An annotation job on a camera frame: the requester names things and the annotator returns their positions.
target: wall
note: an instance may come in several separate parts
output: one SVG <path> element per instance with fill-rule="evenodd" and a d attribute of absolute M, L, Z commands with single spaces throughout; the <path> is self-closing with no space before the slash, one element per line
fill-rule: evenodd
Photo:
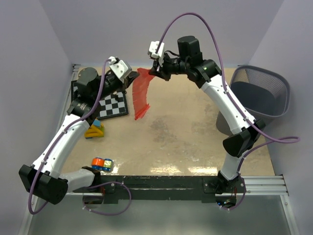
<path fill-rule="evenodd" d="M 299 135 L 297 144 L 269 146 L 276 174 L 284 174 L 301 234 L 312 234 L 313 194 L 313 1 L 285 0 L 250 63 L 284 76 L 290 110 L 274 122 L 275 137 Z"/>
<path fill-rule="evenodd" d="M 0 1 L 0 234 L 17 234 L 26 208 L 18 176 L 52 139 L 70 62 L 37 0 Z"/>
<path fill-rule="evenodd" d="M 160 39 L 176 16 L 194 11 L 212 27 L 228 66 L 246 64 L 283 0 L 40 0 L 69 59 L 101 64 L 111 55 L 132 65 L 149 66 L 150 41 Z M 217 61 L 212 40 L 194 16 L 178 20 L 165 38 L 178 51 L 177 39 L 194 35 L 205 58 Z"/>

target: red plastic object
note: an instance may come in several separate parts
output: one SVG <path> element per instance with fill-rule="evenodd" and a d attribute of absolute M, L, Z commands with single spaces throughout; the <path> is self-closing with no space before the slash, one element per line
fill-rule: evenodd
<path fill-rule="evenodd" d="M 143 118 L 150 108 L 147 104 L 147 92 L 150 81 L 154 76 L 149 75 L 149 70 L 138 68 L 139 77 L 133 82 L 133 105 L 135 110 L 135 120 Z"/>
<path fill-rule="evenodd" d="M 91 165 L 103 167 L 104 166 L 104 159 L 94 158 L 94 159 L 92 159 Z"/>

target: black metal bar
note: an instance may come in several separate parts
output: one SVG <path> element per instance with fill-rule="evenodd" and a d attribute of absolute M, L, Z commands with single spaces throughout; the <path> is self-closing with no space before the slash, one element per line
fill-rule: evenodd
<path fill-rule="evenodd" d="M 94 185 L 117 181 L 126 185 L 133 200 L 190 200 L 203 203 L 215 203 L 217 176 L 122 176 L 103 175 Z M 239 180 L 235 187 L 242 193 Z M 106 185 L 104 203 L 114 204 L 118 200 L 129 198 L 126 190 L 120 185 Z M 75 192 L 100 192 L 100 188 L 81 188 Z"/>

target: tan tabletop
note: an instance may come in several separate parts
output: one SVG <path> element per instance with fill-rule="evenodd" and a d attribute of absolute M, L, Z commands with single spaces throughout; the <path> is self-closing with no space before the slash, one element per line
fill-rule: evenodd
<path fill-rule="evenodd" d="M 228 82 L 235 69 L 226 69 Z M 114 161 L 111 174 L 120 175 L 215 175 L 222 167 L 226 135 L 216 126 L 218 109 L 185 75 L 169 82 L 155 77 L 147 100 L 146 116 L 134 119 L 132 88 L 126 94 L 129 115 L 102 121 L 103 138 L 81 138 L 63 173 L 90 166 L 95 157 Z M 257 144 L 264 142 L 260 138 Z M 243 175 L 274 175 L 267 147 L 253 152 L 242 167 Z"/>

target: blue block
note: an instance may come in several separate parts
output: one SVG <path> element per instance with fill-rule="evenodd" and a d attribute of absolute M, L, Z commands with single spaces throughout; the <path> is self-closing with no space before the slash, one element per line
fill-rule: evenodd
<path fill-rule="evenodd" d="M 113 161 L 109 158 L 104 159 L 104 166 L 102 167 L 102 170 L 105 171 L 111 171 L 113 167 Z"/>
<path fill-rule="evenodd" d="M 101 127 L 101 122 L 99 120 L 93 121 L 93 125 L 100 128 Z"/>
<path fill-rule="evenodd" d="M 92 165 L 91 168 L 97 169 L 97 170 L 102 170 L 102 167 L 99 165 Z"/>

